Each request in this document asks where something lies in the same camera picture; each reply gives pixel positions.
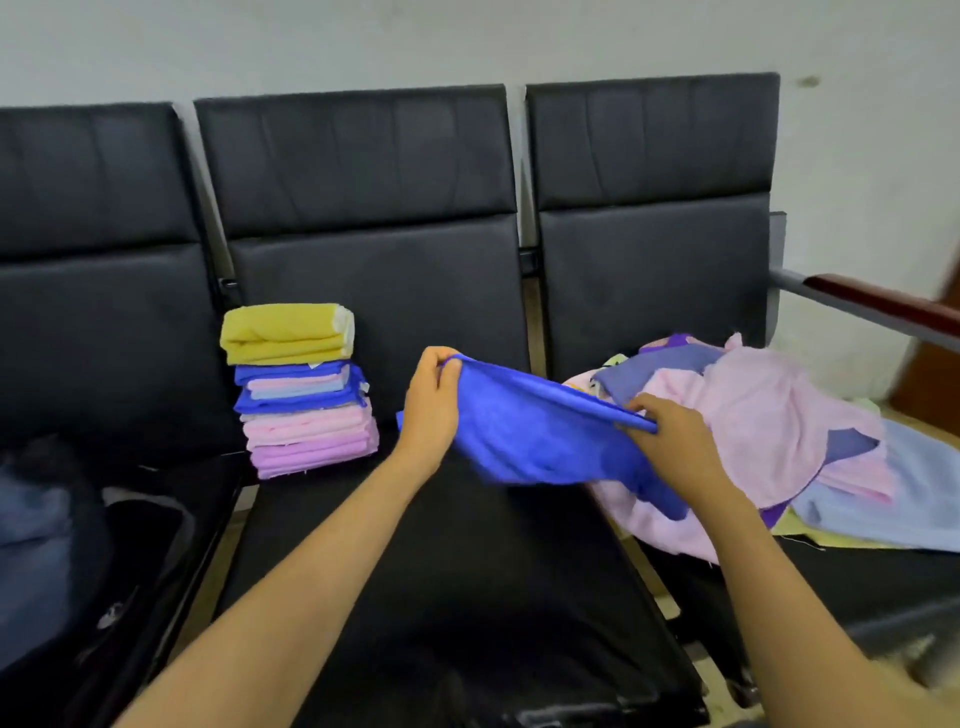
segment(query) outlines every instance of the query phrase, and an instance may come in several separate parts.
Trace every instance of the chair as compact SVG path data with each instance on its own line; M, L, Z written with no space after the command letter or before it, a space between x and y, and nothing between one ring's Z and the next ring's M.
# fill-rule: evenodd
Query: chair
M261 484L223 610L391 451L424 346L529 362L502 86L207 99L197 112L243 301L350 308L381 428L375 456ZM483 484L451 452L296 724L488 717L708 720L692 664L588 494Z
M779 84L745 74L528 87L552 377L676 331L720 345L741 331L763 346L778 289L960 347L942 307L782 269L785 219L769 215ZM870 655L960 626L960 556L780 545ZM755 702L720 570L644 550L681 607L675 629Z
M220 456L242 443L185 154L168 104L0 109L0 445L58 433L150 466L138 487L196 518L180 568L142 585L76 680L29 662L0 679L32 725L115 720L165 661L249 479Z

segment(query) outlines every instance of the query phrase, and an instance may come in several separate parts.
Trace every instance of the folded yellow fabric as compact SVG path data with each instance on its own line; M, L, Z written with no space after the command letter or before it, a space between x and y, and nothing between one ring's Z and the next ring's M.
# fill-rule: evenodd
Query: folded yellow fabric
M831 533L820 528L814 528L801 521L800 516L793 510L787 508L773 527L774 536L806 536L817 546L827 548L904 548L904 546L895 546L893 544L882 544L879 541L867 541L866 539L857 539L854 536L844 536L842 533Z
M336 303L265 303L224 316L227 364L320 364L353 355L353 314Z

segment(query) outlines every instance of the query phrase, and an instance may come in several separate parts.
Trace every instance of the hand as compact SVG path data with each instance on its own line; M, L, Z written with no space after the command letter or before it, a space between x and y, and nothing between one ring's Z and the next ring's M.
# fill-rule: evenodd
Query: hand
M427 347L407 388L403 405L403 429L394 453L425 469L426 477L440 467L457 433L457 382L460 359L446 362L457 353L450 347Z
M671 400L637 395L627 409L646 410L657 421L657 434L628 429L627 434L643 450L654 470L690 506L696 508L705 497L736 490L720 462L716 443L703 415Z

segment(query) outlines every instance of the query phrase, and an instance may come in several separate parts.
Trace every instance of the armrest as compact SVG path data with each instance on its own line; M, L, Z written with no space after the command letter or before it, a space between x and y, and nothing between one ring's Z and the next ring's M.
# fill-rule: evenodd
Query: armrest
M802 276L773 268L770 276L784 291L960 352L960 311L942 303L833 274Z

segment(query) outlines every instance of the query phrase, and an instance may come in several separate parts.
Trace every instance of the chair backrest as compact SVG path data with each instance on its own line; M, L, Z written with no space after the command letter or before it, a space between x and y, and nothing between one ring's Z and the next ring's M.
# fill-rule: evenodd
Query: chair backrest
M0 109L0 443L234 447L197 210L170 105Z
M341 303L379 419L425 346L527 370L503 86L197 102L244 303Z
M776 74L527 88L548 365L686 331L763 346Z

